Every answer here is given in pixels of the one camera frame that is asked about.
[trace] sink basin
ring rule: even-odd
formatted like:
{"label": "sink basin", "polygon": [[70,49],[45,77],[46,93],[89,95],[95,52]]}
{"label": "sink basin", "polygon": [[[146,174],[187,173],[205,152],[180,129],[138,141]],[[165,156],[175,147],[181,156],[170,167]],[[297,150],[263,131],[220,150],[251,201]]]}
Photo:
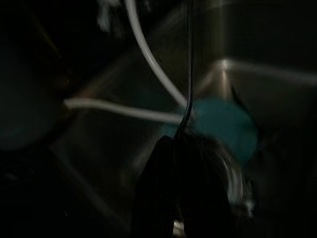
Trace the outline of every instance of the sink basin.
{"label": "sink basin", "polygon": [[[266,221],[268,229],[274,227],[276,217],[287,223],[290,206],[311,197],[308,187],[316,183],[309,172],[315,165],[312,125],[317,74],[307,45],[297,42],[293,30],[299,29],[294,25],[290,30],[293,23],[286,22],[288,13],[278,1],[206,0],[197,4],[195,13],[195,98],[233,100],[234,90],[251,113],[261,140],[244,169],[254,185],[255,217]],[[180,5],[148,38],[162,68],[183,94],[187,91],[185,19]],[[176,108],[138,48],[76,96],[165,112]],[[84,110],[51,145],[71,181],[123,237],[129,232],[137,177],[162,126]]]}

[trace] stainless steel surface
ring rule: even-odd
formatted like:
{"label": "stainless steel surface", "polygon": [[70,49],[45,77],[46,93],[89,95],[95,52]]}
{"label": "stainless steel surface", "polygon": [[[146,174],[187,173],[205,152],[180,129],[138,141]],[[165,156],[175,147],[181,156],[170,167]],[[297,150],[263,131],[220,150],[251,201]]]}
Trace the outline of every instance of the stainless steel surface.
{"label": "stainless steel surface", "polygon": [[[298,24],[304,19],[294,22],[291,14],[279,1],[255,4],[221,0],[196,5],[196,98],[230,100],[232,86],[254,117],[262,140],[246,173],[253,179],[257,194],[256,216],[268,220],[276,216],[287,219],[290,207],[303,198],[312,202],[314,193],[309,188],[316,184],[315,176],[306,175],[313,171],[316,157],[312,140],[317,74],[308,52],[315,38],[311,33],[303,34]],[[184,94],[185,29],[185,9],[180,6],[149,39],[163,69]],[[176,107],[139,49],[99,75],[78,96],[158,111]],[[110,221],[128,232],[134,185],[161,126],[84,111],[52,149],[74,184]]]}

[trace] teal object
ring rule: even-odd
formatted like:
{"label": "teal object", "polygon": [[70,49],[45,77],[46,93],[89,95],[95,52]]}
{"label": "teal object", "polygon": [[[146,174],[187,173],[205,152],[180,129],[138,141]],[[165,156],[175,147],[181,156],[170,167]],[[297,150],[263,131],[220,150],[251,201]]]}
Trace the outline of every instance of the teal object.
{"label": "teal object", "polygon": [[[245,110],[220,98],[197,100],[193,108],[193,132],[220,140],[240,165],[251,158],[258,144],[258,130]],[[165,125],[161,132],[174,136],[176,130],[176,126]]]}

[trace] black cable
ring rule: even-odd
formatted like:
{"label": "black cable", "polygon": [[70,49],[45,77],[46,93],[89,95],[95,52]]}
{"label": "black cable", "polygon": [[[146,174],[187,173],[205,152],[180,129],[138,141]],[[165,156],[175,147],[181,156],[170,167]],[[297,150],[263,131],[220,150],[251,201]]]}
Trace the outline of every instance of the black cable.
{"label": "black cable", "polygon": [[193,107],[193,66],[194,66],[194,31],[193,31],[193,18],[194,18],[194,7],[193,0],[187,0],[187,33],[188,33],[188,101],[185,116],[183,117],[176,135],[182,133],[188,124],[190,119],[192,107]]}

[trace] white cable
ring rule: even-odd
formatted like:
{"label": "white cable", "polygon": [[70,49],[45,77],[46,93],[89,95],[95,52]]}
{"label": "white cable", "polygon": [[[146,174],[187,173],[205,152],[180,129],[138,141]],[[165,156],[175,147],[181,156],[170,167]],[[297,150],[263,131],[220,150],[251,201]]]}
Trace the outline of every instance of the white cable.
{"label": "white cable", "polygon": [[185,97],[179,92],[175,85],[166,76],[166,74],[160,67],[159,63],[156,61],[154,55],[152,54],[145,40],[138,18],[135,0],[126,0],[125,2],[133,33],[149,66],[151,67],[155,75],[158,77],[159,81],[164,86],[164,88],[175,99],[175,101],[183,108],[186,108],[187,101]]}
{"label": "white cable", "polygon": [[172,113],[162,113],[145,109],[138,109],[127,107],[115,103],[110,103],[104,100],[89,99],[89,98],[71,98],[64,100],[65,105],[70,109],[76,108],[88,108],[88,109],[100,109],[112,113],[117,113],[129,117],[159,121],[164,123],[171,123],[178,125],[183,116],[172,114]]}

